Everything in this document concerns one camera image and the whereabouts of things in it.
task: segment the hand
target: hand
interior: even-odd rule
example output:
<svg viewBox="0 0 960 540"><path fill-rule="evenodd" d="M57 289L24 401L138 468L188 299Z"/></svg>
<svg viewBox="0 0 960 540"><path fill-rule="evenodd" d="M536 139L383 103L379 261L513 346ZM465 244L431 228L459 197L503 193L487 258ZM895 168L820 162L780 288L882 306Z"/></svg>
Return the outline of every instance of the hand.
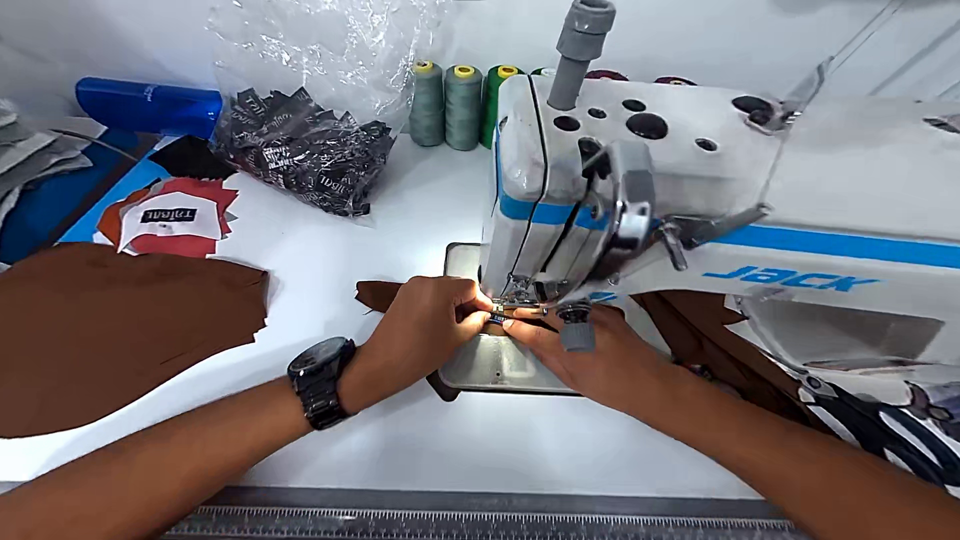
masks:
<svg viewBox="0 0 960 540"><path fill-rule="evenodd" d="M492 309L473 280L411 279L340 378L341 406L359 412L433 373L480 332ZM458 312L469 315L459 322Z"/></svg>
<svg viewBox="0 0 960 540"><path fill-rule="evenodd" d="M517 318L543 318L559 330L564 321L551 311L542 317L536 309L518 309ZM509 320L503 329L523 343L564 384L597 403L636 416L637 396L651 386L651 378L665 362L630 328L618 309L594 306L590 311L596 348L593 353L568 353L556 332Z"/></svg>

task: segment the sewing machine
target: sewing machine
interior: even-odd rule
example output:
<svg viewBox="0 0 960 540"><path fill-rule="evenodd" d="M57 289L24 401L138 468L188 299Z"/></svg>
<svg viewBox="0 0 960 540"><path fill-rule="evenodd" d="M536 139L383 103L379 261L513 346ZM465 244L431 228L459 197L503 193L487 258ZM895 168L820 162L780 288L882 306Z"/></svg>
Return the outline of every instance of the sewing machine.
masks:
<svg viewBox="0 0 960 540"><path fill-rule="evenodd" d="M731 295L756 344L799 369L960 380L960 104L814 99L828 62L782 99L584 80L605 4L574 2L556 77L500 88L484 242L451 246L447 274L479 275L505 307L555 307L572 351L593 345L591 303L689 289ZM568 391L490 335L441 378Z"/></svg>

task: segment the yellow spool cap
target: yellow spool cap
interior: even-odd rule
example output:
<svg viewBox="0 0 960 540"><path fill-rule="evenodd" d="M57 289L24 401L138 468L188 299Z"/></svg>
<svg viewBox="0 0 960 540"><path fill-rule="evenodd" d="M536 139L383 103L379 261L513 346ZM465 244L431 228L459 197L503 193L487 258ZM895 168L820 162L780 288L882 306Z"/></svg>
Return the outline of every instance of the yellow spool cap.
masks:
<svg viewBox="0 0 960 540"><path fill-rule="evenodd" d="M512 65L501 65L496 70L496 74L500 76L500 79L506 79L507 77L516 75L519 72L520 70L516 69Z"/></svg>
<svg viewBox="0 0 960 540"><path fill-rule="evenodd" d="M416 73L429 73L433 69L433 62L429 60L418 60L414 62L414 71Z"/></svg>
<svg viewBox="0 0 960 540"><path fill-rule="evenodd" d="M475 71L476 69L473 69L469 65L458 65L453 68L453 74L461 79L472 77Z"/></svg>

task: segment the person's left hand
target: person's left hand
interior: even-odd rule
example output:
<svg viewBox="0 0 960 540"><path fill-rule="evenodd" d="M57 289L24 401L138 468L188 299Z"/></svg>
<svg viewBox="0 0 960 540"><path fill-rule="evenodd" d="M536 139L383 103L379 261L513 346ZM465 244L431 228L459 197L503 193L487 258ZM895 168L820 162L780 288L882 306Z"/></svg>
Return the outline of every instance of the person's left hand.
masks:
<svg viewBox="0 0 960 540"><path fill-rule="evenodd" d="M480 332L491 309L473 280L411 279L340 377L341 407L359 412L433 373ZM458 311L469 315L458 322Z"/></svg>

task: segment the green thread spool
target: green thread spool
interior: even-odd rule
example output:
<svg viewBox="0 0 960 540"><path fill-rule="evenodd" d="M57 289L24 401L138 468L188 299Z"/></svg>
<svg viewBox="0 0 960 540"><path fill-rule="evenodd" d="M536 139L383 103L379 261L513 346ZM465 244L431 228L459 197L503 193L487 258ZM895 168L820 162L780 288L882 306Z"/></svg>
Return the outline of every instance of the green thread spool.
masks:
<svg viewBox="0 0 960 540"><path fill-rule="evenodd" d="M496 126L496 108L499 105L500 85L519 72L520 70L512 65L495 65L487 72L483 123L480 124L480 143L487 149L490 149L493 145L493 128Z"/></svg>
<svg viewBox="0 0 960 540"><path fill-rule="evenodd" d="M444 71L434 62L414 62L414 102L410 106L410 138L420 146L437 146L446 137Z"/></svg>
<svg viewBox="0 0 960 540"><path fill-rule="evenodd" d="M473 150L480 140L483 75L470 65L446 70L446 144L456 150Z"/></svg>

